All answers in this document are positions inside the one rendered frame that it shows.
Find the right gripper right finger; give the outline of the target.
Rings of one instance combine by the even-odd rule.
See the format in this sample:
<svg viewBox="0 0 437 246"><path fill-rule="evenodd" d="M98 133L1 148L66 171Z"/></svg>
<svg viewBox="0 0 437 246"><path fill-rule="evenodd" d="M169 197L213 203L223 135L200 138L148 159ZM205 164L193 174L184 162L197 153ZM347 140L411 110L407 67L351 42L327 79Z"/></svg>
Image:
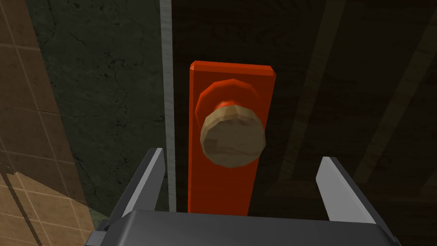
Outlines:
<svg viewBox="0 0 437 246"><path fill-rule="evenodd" d="M322 158L316 183L330 221L376 224L373 207L338 159Z"/></svg>

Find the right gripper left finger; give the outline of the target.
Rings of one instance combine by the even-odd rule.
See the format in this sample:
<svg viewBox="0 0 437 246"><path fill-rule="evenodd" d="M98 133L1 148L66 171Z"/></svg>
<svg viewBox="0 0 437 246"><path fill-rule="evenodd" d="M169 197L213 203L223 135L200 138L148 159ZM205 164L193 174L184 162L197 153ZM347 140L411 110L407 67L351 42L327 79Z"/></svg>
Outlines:
<svg viewBox="0 0 437 246"><path fill-rule="evenodd" d="M165 170L163 148L150 148L112 211L108 225L134 210L153 211Z"/></svg>

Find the dark wooden door leaf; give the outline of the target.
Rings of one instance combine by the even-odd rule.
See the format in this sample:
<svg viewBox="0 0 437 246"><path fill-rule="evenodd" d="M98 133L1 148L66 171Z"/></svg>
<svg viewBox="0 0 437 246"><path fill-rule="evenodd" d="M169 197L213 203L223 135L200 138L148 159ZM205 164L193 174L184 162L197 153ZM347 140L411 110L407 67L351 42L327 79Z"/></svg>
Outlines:
<svg viewBox="0 0 437 246"><path fill-rule="evenodd" d="M188 205L189 67L277 77L249 215L327 220L336 157L402 246L437 246L437 0L172 0L176 209Z"/></svg>

